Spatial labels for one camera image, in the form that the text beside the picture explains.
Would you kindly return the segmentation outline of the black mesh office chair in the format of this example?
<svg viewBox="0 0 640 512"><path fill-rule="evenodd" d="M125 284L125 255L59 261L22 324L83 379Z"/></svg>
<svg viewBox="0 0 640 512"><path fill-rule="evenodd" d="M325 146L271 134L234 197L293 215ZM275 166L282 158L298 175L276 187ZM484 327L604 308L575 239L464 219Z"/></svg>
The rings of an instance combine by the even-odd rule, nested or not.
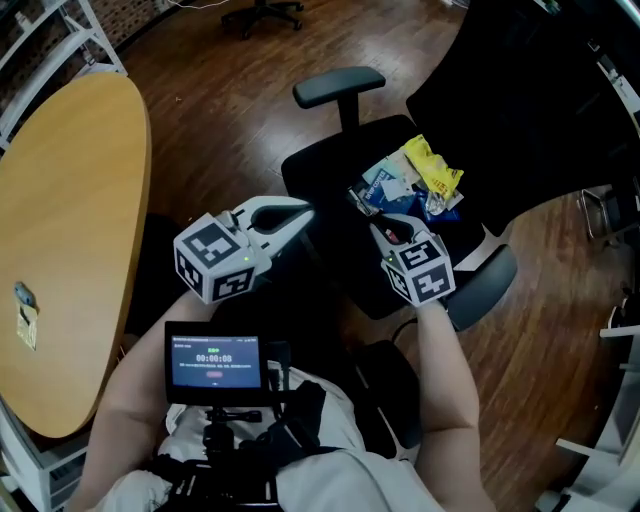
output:
<svg viewBox="0 0 640 512"><path fill-rule="evenodd" d="M558 1L549 12L535 0L472 0L403 115L359 123L359 94L385 83L369 67L296 85L302 108L337 102L343 128L288 157L285 186L315 206L310 240L368 317L385 318L404 300L348 191L413 136L463 171L461 218L439 228L454 263L549 200L609 184L630 193L640 183L640 134L598 67L609 58L640 91L640 0Z"/></svg>

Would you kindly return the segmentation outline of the person's left forearm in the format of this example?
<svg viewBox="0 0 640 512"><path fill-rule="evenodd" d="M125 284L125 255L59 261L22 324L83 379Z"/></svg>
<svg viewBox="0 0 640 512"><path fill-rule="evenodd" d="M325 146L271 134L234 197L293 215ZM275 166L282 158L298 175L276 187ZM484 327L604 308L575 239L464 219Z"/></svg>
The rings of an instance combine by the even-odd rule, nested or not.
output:
<svg viewBox="0 0 640 512"><path fill-rule="evenodd" d="M95 507L121 477L154 452L169 403L164 339L169 321L208 322L218 306L184 293L136 342L111 374L93 422L83 473L68 512Z"/></svg>

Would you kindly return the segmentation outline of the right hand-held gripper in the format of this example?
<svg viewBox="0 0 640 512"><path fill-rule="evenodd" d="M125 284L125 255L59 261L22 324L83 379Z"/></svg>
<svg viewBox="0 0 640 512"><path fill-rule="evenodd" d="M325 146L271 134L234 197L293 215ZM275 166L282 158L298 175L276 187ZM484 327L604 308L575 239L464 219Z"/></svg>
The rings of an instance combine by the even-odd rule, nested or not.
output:
<svg viewBox="0 0 640 512"><path fill-rule="evenodd" d="M369 229L382 255L391 288L413 306L442 299L456 290L449 254L419 218L378 214ZM385 235L390 229L398 242Z"/></svg>

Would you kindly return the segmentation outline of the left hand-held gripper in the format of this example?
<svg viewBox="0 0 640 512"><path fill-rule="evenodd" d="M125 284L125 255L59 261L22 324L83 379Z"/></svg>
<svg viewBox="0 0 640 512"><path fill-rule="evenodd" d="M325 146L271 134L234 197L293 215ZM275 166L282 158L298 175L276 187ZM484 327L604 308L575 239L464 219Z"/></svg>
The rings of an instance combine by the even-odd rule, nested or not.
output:
<svg viewBox="0 0 640 512"><path fill-rule="evenodd" d="M236 224L246 234L207 213L174 239L175 271L205 304L246 293L314 214L304 200L256 196L234 209Z"/></svg>

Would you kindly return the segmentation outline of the round wooden table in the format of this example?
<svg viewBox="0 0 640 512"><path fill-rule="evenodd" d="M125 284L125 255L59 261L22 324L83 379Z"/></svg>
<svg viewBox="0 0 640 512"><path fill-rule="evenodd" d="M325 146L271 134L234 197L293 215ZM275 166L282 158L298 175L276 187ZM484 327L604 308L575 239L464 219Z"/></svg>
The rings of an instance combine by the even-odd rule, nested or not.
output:
<svg viewBox="0 0 640 512"><path fill-rule="evenodd" d="M135 84L76 79L0 158L0 398L62 438L92 417L128 314L147 211L151 130ZM14 284L37 302L37 347L16 333Z"/></svg>

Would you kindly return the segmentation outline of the black chest monitor screen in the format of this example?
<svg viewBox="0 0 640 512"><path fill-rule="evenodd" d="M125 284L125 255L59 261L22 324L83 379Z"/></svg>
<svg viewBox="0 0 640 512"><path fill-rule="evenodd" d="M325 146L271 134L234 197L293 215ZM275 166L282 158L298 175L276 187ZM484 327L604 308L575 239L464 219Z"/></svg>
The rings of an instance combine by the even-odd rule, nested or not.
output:
<svg viewBox="0 0 640 512"><path fill-rule="evenodd" d="M165 390L171 404L261 407L268 404L268 365L256 336L222 336L208 322L164 325Z"/></svg>

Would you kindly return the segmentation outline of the blue and silver snack packet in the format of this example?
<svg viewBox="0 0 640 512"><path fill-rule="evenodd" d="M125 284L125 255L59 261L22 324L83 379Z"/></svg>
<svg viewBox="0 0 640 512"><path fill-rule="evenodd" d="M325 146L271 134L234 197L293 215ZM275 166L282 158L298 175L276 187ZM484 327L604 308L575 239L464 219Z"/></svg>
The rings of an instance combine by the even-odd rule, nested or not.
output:
<svg viewBox="0 0 640 512"><path fill-rule="evenodd" d="M417 191L406 200L409 203L409 208L405 214L419 218L427 225L461 221L457 209L455 207L448 209L446 202L432 192Z"/></svg>

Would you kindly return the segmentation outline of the person's white shirt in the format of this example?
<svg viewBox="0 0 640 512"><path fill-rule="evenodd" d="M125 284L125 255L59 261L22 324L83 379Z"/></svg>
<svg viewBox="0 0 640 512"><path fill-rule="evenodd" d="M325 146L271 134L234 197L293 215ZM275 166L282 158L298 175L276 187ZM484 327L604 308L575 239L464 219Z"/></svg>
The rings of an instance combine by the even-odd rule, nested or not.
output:
<svg viewBox="0 0 640 512"><path fill-rule="evenodd" d="M444 512L408 460L386 459L366 451L354 406L337 385L296 368L290 370L292 389L304 381L325 390L319 441L339 450L305 458L279 471L277 492L285 512ZM180 462L204 460L207 409L171 406L166 423L171 419L173 427L158 454ZM256 438L274 422L271 409L259 410L261 423L231 423L236 445ZM170 487L149 471L132 471L112 486L94 512L155 512L167 501Z"/></svg>

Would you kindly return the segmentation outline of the black chest harness mount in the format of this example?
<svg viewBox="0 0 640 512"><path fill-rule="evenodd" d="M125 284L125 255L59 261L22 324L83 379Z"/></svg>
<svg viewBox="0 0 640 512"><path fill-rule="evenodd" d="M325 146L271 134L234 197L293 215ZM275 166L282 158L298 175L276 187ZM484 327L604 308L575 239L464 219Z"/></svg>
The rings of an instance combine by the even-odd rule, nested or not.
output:
<svg viewBox="0 0 640 512"><path fill-rule="evenodd" d="M326 454L319 441L325 390L305 381L291 389L290 347L285 341L263 343L268 365L268 404L261 407L205 407L204 460L179 462L159 455L148 471L170 483L167 501L156 512L283 512L276 477L305 458ZM232 422L258 424L260 408L275 420L256 438L237 445Z"/></svg>

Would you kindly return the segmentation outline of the person's right forearm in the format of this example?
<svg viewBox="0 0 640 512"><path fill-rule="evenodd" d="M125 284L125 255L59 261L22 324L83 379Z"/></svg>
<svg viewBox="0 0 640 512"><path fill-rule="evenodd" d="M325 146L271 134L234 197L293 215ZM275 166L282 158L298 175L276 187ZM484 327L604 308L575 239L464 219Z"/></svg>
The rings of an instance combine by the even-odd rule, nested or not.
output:
<svg viewBox="0 0 640 512"><path fill-rule="evenodd" d="M446 512L497 512L481 478L476 384L445 308L416 309L422 441L415 469Z"/></svg>

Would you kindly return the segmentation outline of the yellow snack packet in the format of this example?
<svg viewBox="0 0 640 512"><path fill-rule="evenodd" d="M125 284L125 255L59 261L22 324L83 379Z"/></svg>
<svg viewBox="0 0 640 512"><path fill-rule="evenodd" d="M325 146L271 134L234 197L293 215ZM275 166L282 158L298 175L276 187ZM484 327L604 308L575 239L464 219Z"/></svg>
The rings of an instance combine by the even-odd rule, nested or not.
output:
<svg viewBox="0 0 640 512"><path fill-rule="evenodd" d="M16 311L16 333L28 348L35 351L37 347L38 310L17 299Z"/></svg>
<svg viewBox="0 0 640 512"><path fill-rule="evenodd" d="M408 140L402 150L427 188L445 201L452 198L464 171L450 167L444 158L434 153L423 135Z"/></svg>

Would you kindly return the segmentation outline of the white metal shelf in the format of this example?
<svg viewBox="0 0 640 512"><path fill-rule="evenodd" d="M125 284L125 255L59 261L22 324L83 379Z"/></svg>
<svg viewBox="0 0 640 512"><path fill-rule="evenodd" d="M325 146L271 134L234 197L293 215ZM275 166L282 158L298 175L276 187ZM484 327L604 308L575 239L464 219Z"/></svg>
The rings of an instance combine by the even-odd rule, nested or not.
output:
<svg viewBox="0 0 640 512"><path fill-rule="evenodd" d="M21 48L35 37L47 21L59 16L67 34L52 48L44 51L41 62L27 75L21 87L13 94L8 104L0 105L0 154L5 153L18 131L18 124L32 102L59 69L78 54L85 65L75 78L111 72L128 74L114 47L108 40L90 0L38 0L43 12L30 19L18 8L19 0L10 0L0 12L0 20L14 19L21 34L8 49L0 54L0 72L9 65Z"/></svg>

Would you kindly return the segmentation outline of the white cabinet desk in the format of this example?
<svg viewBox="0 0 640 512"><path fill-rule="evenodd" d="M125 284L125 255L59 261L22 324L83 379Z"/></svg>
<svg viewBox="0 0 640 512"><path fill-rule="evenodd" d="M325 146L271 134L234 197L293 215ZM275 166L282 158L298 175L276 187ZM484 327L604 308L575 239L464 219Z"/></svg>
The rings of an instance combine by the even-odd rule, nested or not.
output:
<svg viewBox="0 0 640 512"><path fill-rule="evenodd" d="M65 438L39 436L0 399L0 456L39 512L65 509L79 483L88 440L86 428Z"/></svg>

